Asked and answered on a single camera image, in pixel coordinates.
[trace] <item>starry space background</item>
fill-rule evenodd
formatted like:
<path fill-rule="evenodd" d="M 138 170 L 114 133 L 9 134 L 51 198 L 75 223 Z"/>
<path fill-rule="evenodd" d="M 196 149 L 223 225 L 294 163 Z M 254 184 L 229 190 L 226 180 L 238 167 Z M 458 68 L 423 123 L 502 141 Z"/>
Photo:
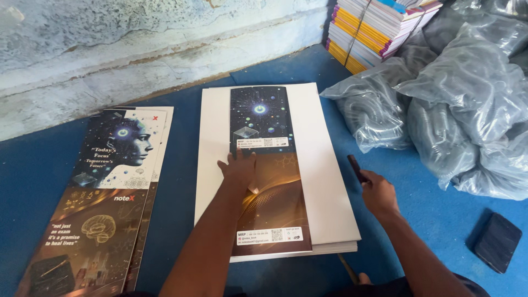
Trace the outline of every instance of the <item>starry space background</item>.
<path fill-rule="evenodd" d="M 264 86 L 231 89 L 230 108 L 229 151 L 231 153 L 235 154 L 237 149 L 236 142 L 233 142 L 233 133 L 244 127 L 259 132 L 258 137 L 254 138 L 288 138 L 288 146 L 246 148 L 243 149 L 244 155 L 253 151 L 257 154 L 296 152 L 285 87 Z"/>

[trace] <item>peeling wall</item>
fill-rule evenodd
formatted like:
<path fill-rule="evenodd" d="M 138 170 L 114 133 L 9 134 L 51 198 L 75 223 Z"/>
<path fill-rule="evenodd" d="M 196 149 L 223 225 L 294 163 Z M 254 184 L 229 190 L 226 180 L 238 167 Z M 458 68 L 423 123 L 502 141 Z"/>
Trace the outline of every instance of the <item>peeling wall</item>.
<path fill-rule="evenodd" d="M 318 43 L 327 1 L 0 0 L 0 141 Z"/>

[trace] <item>notex logo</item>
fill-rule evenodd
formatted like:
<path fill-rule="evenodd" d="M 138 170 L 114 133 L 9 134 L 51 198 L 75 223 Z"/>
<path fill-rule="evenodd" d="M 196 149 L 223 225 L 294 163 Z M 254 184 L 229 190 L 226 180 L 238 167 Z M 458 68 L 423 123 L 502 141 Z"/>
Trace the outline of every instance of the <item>notex logo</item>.
<path fill-rule="evenodd" d="M 115 196 L 114 201 L 133 201 L 135 195 L 130 196 Z"/>

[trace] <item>white cardboard sheet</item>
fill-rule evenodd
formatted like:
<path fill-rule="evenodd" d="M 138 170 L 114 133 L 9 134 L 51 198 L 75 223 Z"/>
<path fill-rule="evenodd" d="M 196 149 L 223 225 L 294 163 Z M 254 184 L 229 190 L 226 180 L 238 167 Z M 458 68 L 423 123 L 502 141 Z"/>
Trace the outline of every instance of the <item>white cardboard sheet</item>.
<path fill-rule="evenodd" d="M 337 164 L 314 82 L 286 87 L 312 244 L 360 240 L 361 236 Z M 194 223 L 220 184 L 216 161 L 229 153 L 230 89 L 202 91 L 200 146 Z"/>

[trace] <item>floor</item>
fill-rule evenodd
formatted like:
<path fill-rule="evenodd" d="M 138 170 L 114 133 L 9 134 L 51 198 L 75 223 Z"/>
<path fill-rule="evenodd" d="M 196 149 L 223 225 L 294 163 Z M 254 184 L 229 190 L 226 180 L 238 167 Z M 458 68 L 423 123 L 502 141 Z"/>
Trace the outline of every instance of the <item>floor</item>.
<path fill-rule="evenodd" d="M 227 78 L 132 104 L 175 106 L 138 290 L 159 291 L 193 227 L 202 88 L 317 82 L 322 91 L 350 75 L 322 45 L 315 45 Z M 363 238 L 358 252 L 344 254 L 356 272 L 367 273 L 373 283 L 403 275 L 385 232 L 363 204 L 360 186 L 346 160 L 348 154 L 395 185 L 401 212 L 449 269 L 474 280 L 491 296 L 528 295 L 526 238 L 521 239 L 505 274 L 492 271 L 468 248 L 474 230 L 482 227 L 491 212 L 501 213 L 526 230 L 528 200 L 471 196 L 453 187 L 444 192 L 414 149 L 379 148 L 362 154 L 335 104 L 325 98 L 321 104 Z M 0 142 L 0 296 L 16 291 L 67 184 L 86 124 L 84 118 Z M 304 256 L 231 264 L 226 293 L 322 296 L 350 283 L 337 255 Z"/>

